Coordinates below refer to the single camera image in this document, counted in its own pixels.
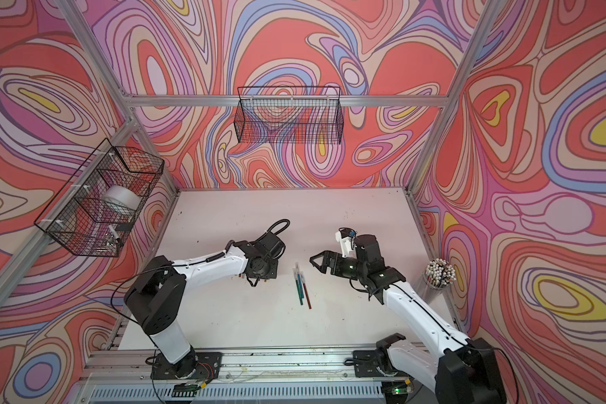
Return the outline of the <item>green capped knife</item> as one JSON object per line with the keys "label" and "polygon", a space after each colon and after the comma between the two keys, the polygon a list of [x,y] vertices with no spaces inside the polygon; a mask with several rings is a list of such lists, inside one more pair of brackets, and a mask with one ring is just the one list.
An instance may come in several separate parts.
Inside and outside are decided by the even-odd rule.
{"label": "green capped knife", "polygon": [[301,306],[303,306],[303,290],[302,290],[302,286],[301,286],[301,279],[299,276],[299,272],[298,269],[294,268],[293,269],[293,276],[294,276],[294,280],[296,282],[296,289],[297,289],[297,295],[298,295],[298,300]]}

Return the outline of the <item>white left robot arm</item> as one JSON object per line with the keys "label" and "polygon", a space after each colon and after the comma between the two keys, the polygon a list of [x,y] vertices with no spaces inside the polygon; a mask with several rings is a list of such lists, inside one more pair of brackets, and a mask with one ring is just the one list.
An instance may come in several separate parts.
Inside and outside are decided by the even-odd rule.
{"label": "white left robot arm", "polygon": [[198,258],[157,256],[126,292],[124,303],[161,358],[176,372],[191,372],[197,356],[178,322],[184,294],[236,275],[244,276],[252,287],[274,279],[284,251],[284,242],[266,232],[255,241],[230,241],[220,252]]}

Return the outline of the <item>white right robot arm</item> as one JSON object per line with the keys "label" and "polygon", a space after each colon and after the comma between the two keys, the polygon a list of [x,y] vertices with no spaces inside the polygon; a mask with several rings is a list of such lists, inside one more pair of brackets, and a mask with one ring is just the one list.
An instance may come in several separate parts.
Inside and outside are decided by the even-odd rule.
{"label": "white right robot arm", "polygon": [[416,334],[418,348],[400,333],[382,338],[372,350],[353,352],[348,362],[358,377],[408,376],[440,403],[505,403],[508,400],[494,349],[473,340],[440,317],[397,269],[387,265],[375,236],[337,232],[340,252],[310,258],[322,274],[357,281],[360,290],[387,307]]}

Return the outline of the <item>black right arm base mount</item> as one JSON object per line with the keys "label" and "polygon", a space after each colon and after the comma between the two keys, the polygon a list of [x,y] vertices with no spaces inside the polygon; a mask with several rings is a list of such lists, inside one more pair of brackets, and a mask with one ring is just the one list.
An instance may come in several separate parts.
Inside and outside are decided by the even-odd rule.
{"label": "black right arm base mount", "polygon": [[411,343],[400,333],[393,333],[375,343],[375,348],[354,350],[352,356],[346,358],[344,366],[352,367],[357,378],[404,378],[414,380],[412,376],[395,368],[390,360],[387,350],[393,343],[406,343],[406,348],[417,348],[420,353],[424,349],[419,345]]}

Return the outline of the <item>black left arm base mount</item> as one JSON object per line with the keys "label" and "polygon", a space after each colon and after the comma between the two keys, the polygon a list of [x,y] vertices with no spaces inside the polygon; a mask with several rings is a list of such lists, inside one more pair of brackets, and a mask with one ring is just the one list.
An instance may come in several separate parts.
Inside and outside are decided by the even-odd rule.
{"label": "black left arm base mount", "polygon": [[146,359],[153,380],[195,380],[211,382],[218,378],[222,352],[196,351],[183,336],[159,337],[153,343],[156,353]]}

